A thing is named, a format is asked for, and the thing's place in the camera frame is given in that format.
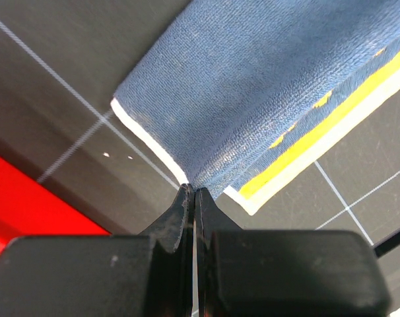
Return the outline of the yellow printed towel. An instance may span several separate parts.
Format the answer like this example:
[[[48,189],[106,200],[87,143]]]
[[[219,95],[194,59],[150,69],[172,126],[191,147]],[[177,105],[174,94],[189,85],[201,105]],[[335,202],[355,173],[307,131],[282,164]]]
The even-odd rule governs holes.
[[[400,1],[193,1],[111,107],[253,215],[399,89]]]

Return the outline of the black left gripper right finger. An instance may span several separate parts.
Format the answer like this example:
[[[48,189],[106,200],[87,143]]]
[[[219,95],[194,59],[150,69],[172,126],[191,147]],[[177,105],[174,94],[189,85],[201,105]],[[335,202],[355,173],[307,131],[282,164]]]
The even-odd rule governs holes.
[[[350,230],[246,230],[195,194],[200,316],[386,316],[373,249]]]

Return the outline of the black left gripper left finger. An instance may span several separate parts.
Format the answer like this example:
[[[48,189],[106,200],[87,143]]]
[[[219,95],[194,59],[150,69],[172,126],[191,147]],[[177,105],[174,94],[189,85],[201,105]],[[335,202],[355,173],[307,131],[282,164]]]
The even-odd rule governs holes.
[[[0,255],[0,316],[189,316],[194,191],[137,235],[24,236]]]

